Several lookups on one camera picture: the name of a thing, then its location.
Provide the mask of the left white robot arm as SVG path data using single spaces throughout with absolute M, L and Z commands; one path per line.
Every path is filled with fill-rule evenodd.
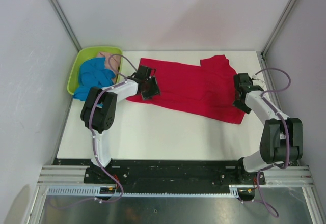
M 101 183 L 112 179 L 113 171 L 107 167 L 112 157 L 109 144 L 104 137 L 114 123 L 117 104 L 134 95 L 140 95 L 142 100 L 148 100 L 160 94 L 155 78 L 156 69 L 139 66 L 138 70 L 122 82 L 109 87 L 92 87 L 81 110 L 80 118 L 92 134 L 92 163 L 98 168 L 95 178 Z

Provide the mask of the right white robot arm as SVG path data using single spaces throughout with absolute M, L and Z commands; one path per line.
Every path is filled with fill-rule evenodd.
M 263 124 L 259 150 L 242 159 L 235 179 L 247 184 L 253 172 L 274 167 L 285 169 L 303 156 L 303 124 L 276 107 L 259 85 L 254 85 L 247 73 L 234 76 L 235 100 L 233 105 L 246 114 L 254 112 Z

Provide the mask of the red t shirt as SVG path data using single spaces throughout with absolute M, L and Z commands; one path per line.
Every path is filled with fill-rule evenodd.
M 142 58 L 142 66 L 154 68 L 160 95 L 143 100 L 137 94 L 128 101 L 195 114 L 231 124 L 241 124 L 244 112 L 233 105 L 234 76 L 224 55 L 201 59 L 198 66 Z

